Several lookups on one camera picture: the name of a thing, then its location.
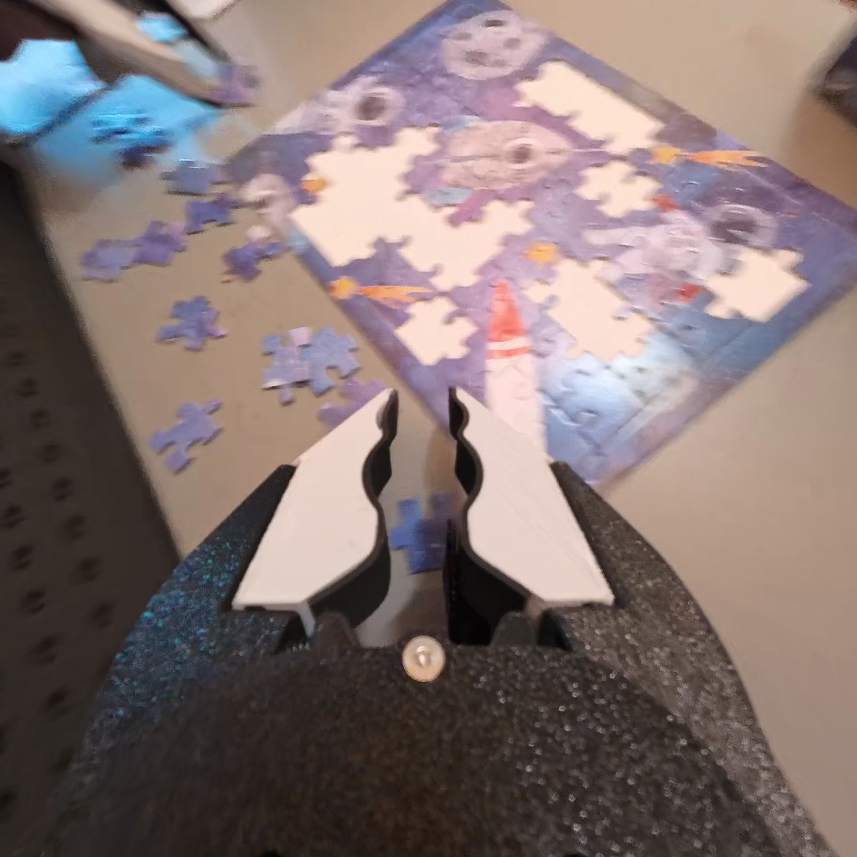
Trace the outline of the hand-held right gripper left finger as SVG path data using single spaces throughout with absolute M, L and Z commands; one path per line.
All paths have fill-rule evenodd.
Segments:
M 391 477 L 398 393 L 382 389 L 288 468 L 289 481 L 231 599 L 236 612 L 296 616 L 313 637 L 325 603 L 365 575 L 342 612 L 359 625 L 383 603 L 390 549 L 380 494 Z

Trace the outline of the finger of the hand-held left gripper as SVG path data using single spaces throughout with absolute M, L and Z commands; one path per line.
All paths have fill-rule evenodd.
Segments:
M 221 64 L 196 49 L 153 40 L 138 27 L 138 17 L 109 1 L 42 1 L 40 7 L 70 24 L 94 45 L 130 69 L 149 75 L 187 96 L 225 105 Z
M 181 65 L 229 65 L 231 57 L 212 30 L 232 2 L 154 2 L 154 45 Z

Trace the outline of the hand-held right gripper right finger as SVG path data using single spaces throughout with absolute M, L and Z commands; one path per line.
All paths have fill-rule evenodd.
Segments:
M 448 392 L 455 476 L 464 492 L 448 527 L 447 615 L 452 640 L 487 645 L 504 622 L 612 608 L 616 594 L 591 530 L 571 498 L 574 473 L 460 387 Z

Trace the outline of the space puzzle board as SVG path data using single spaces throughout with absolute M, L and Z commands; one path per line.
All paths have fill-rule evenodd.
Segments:
M 447 425 L 594 484 L 855 285 L 855 210 L 499 2 L 448 2 L 230 158 L 245 203 Z

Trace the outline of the puzzle pieces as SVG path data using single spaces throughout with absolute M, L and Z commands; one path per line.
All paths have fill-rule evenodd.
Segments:
M 141 74 L 121 75 L 81 114 L 82 138 L 73 148 L 89 158 L 88 170 L 110 168 L 118 181 L 120 175 L 156 169 L 173 196 L 184 200 L 180 218 L 150 220 L 133 237 L 101 238 L 80 256 L 80 276 L 91 281 L 113 283 L 129 269 L 166 273 L 166 286 L 148 299 L 162 311 L 157 327 L 155 317 L 144 324 L 152 334 L 150 352 L 171 346 L 204 354 L 210 342 L 231 333 L 243 337 L 241 324 L 260 319 L 263 312 L 248 292 L 235 292 L 234 281 L 250 283 L 261 266 L 285 254 L 305 266 L 310 256 L 320 259 L 291 221 L 291 211 L 310 201 L 311 189 L 321 184 L 307 160 L 327 149 L 327 137 L 304 131 L 263 134 L 223 162 L 206 155 L 197 135 L 214 129 L 225 115 L 225 108 Z M 233 387 L 230 377 L 242 372 L 226 360 L 236 353 L 237 345 L 216 345 L 213 358 L 158 358 L 128 395 L 138 404 L 149 397 L 161 409 L 171 395 L 175 405 L 170 423 L 149 419 L 147 462 L 160 461 L 158 467 L 176 484 L 187 483 L 178 502 L 158 470 L 151 472 L 180 556 L 190 552 L 213 514 L 225 511 L 226 501 L 236 499 L 237 488 L 248 481 L 243 455 L 254 445 L 248 430 L 233 433 L 241 441 L 241 453 L 233 455 L 238 461 L 234 475 L 223 466 L 218 485 L 209 487 L 181 476 L 199 449 L 222 433 L 217 419 Z

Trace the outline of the grey desk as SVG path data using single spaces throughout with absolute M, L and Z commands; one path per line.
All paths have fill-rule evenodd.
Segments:
M 573 45 L 606 61 L 800 177 L 855 206 L 855 129 L 811 94 L 821 62 L 855 27 L 843 2 L 511 2 Z M 206 353 L 155 348 L 144 324 L 166 273 L 137 269 L 116 284 L 79 279 L 79 253 L 97 238 L 128 237 L 166 216 L 151 174 L 81 196 L 57 172 L 25 167 L 25 182 L 75 297 L 123 422 L 153 470 L 182 502 L 170 473 L 147 462 L 149 419 L 166 407 L 134 394 L 158 358 L 226 360 L 222 433 L 182 477 L 218 485 L 234 475 L 248 430 L 237 498 L 215 512 L 192 549 L 276 464 L 320 434 L 303 396 L 294 416 L 257 386 L 258 337 L 286 324 L 350 325 L 299 263 L 266 266 L 248 292 L 247 318 Z M 607 498 L 673 565 L 734 658 L 762 726 L 800 797 L 819 817 L 855 808 L 855 294 L 843 297 L 749 380 Z

